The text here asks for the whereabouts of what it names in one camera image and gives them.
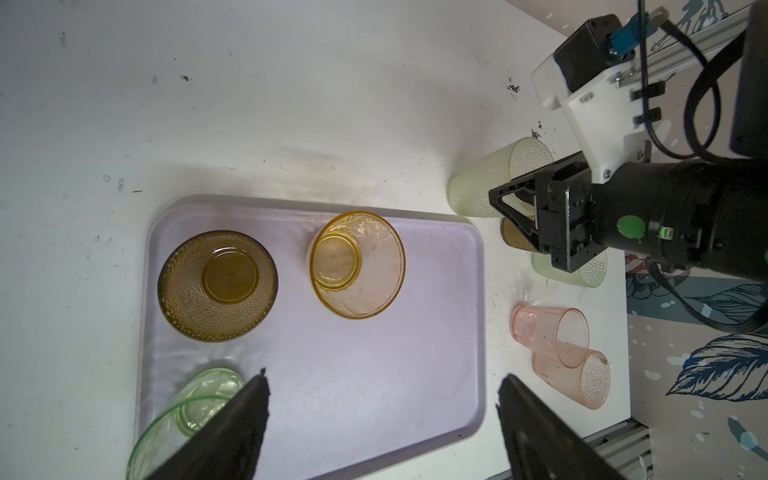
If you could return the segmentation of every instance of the white bracket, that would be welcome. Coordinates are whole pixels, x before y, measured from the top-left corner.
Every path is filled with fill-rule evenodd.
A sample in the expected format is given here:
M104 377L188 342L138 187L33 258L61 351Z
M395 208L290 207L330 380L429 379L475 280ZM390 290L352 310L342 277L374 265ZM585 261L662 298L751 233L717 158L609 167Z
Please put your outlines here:
M604 184L621 165L644 159L647 135L643 125L633 121L643 114L642 100L630 97L640 85L620 86L621 72L631 66L628 61L607 68L575 93L568 90L552 55L531 74L541 104L550 110L563 108L592 170L593 184Z

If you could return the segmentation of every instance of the tray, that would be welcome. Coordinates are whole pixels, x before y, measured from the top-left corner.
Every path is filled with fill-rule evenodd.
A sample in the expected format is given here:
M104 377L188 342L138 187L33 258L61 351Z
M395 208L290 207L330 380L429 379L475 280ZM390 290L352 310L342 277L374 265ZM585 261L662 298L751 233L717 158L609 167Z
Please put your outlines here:
M485 414L479 232L461 217L363 208L397 230L406 277L387 310L347 320L317 299L305 254L326 222L350 210L360 209L197 196L156 220L147 238L137 437L178 389L215 366L235 369L245 380L266 368L270 419L257 479L355 478L479 428ZM163 317L157 279L176 247L219 229L261 242L274 259L279 287L254 330L202 343Z

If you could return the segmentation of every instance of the transparent cup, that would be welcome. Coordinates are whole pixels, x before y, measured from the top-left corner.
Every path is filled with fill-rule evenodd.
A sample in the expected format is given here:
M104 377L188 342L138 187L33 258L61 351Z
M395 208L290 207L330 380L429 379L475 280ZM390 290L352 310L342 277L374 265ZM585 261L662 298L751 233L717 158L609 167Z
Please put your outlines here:
M210 369L196 376L141 434L128 459L126 480L141 480L163 465L243 388L230 369Z
M488 191L552 161L546 145L533 137L521 138L454 175L448 182L448 202L464 217L501 217L488 202ZM515 195L504 201L524 215L535 215L533 206Z
M533 354L533 371L549 386L591 410L605 403L611 390L611 366L605 355L589 350L575 369L540 353Z
M552 258L543 253L534 252L531 255L533 270L542 276L562 283L576 286L596 288L603 283L605 273L608 271L608 255L605 251L586 262L575 272L564 272L552 266Z
M307 251L313 288L336 315L365 319L397 297L406 274L406 252L395 229L376 214L339 215Z
M518 343L573 369L584 361L589 348L589 325L575 308L518 306L509 329Z

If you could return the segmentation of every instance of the white table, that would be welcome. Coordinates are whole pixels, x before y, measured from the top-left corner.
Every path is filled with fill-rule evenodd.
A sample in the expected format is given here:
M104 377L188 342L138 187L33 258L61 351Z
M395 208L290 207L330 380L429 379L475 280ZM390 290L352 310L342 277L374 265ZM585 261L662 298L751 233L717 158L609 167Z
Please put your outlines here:
M3 478L124 475L144 242L169 203L211 193L450 213L451 173L531 129L555 157L578 149L530 80L563 38L502 0L0 2ZM584 290L536 276L498 219L474 223L485 421L373 478L506 470L495 403L507 372L580 435L630 414L621 253ZM508 332L521 298L584 311L611 361L601 409L531 371Z

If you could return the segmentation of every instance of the blue leaf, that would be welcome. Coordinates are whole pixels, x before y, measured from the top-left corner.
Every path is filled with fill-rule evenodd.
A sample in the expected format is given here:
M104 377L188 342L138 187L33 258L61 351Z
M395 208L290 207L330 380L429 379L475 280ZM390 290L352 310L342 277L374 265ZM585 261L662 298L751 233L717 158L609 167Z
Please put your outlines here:
M750 318L755 310L766 301L763 285L759 283L735 286L710 296L689 296L688 298L706 303L712 310L718 310L737 322Z
M686 360L667 395L672 393L734 402L768 399L768 335L712 340Z

